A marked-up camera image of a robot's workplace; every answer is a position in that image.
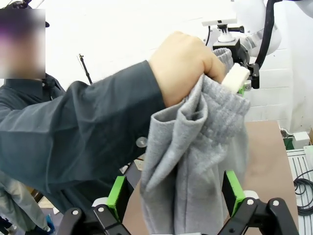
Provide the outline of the person's right hand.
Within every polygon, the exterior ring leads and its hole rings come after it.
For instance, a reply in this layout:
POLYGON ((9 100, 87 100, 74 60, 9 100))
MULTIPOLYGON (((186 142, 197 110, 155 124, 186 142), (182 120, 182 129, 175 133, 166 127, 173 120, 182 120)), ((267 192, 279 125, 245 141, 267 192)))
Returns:
POLYGON ((225 65, 195 36, 174 32, 149 59, 166 107, 185 98, 201 75, 221 83, 225 65))

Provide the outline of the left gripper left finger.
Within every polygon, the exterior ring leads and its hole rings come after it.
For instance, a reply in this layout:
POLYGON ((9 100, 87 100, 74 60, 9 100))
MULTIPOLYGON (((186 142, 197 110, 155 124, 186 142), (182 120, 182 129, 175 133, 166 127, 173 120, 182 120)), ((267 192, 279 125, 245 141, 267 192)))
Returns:
POLYGON ((95 201, 85 213, 80 208, 69 209, 57 231, 59 235, 129 235, 122 224, 133 187, 125 176, 118 176, 106 202, 95 201))

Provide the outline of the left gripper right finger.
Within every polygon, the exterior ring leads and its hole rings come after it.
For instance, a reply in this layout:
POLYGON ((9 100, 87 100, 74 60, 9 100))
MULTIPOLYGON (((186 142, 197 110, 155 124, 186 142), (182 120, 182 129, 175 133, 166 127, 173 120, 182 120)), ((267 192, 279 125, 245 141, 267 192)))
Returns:
POLYGON ((264 203, 246 196, 234 171, 224 172, 222 193, 230 218, 220 235, 244 235, 248 228, 257 228, 263 235, 299 234, 284 199, 272 198, 264 203))

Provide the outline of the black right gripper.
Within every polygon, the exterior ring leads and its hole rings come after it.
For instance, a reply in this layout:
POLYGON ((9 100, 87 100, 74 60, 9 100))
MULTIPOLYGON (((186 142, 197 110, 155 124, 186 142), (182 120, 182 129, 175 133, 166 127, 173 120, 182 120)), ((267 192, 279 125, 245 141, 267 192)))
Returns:
POLYGON ((229 70, 221 85, 233 94, 244 95, 251 89, 260 88, 260 75, 258 64, 248 64, 249 54, 241 45, 240 39, 231 42, 215 42, 213 49, 227 48, 232 53, 233 67, 229 70))

